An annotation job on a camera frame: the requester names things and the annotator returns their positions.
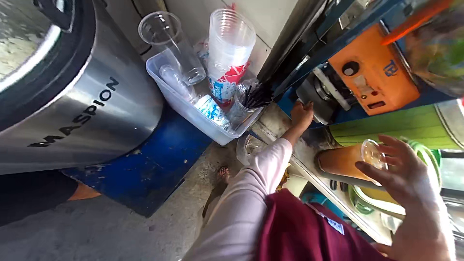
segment green container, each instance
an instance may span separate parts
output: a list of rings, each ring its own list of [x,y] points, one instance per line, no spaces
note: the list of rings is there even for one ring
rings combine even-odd
[[[462,149],[448,134],[434,105],[394,111],[330,126],[334,139],[343,146],[379,141],[378,135],[406,137],[429,149]]]

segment maroon shirt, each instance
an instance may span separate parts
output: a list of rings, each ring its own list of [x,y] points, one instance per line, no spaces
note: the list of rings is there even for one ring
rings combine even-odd
[[[320,204],[302,203],[287,189],[266,199],[258,261],[390,261],[358,232]],[[329,224],[329,220],[338,230]]]

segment orange juicer body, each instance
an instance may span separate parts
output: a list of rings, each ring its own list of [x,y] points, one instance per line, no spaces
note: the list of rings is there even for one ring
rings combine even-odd
[[[419,91],[391,45],[375,24],[329,59],[368,115],[395,111],[419,97]]]

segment cup of iced tea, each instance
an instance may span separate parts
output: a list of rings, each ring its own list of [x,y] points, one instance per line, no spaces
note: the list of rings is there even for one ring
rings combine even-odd
[[[353,146],[323,150],[318,153],[317,160],[319,167],[325,172],[372,181],[380,186],[380,183],[364,175],[354,165],[357,161],[364,161],[380,170],[386,170],[385,154],[378,147],[377,142],[367,139]]]

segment label on shirt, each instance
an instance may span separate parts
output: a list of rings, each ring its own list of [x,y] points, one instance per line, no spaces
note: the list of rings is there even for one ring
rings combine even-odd
[[[333,228],[335,228],[335,230],[337,230],[338,232],[340,232],[340,234],[342,235],[345,235],[345,231],[343,230],[343,225],[340,224],[340,223],[337,223],[333,220],[331,220],[330,218],[326,217],[327,218],[327,222],[329,222],[329,225]]]

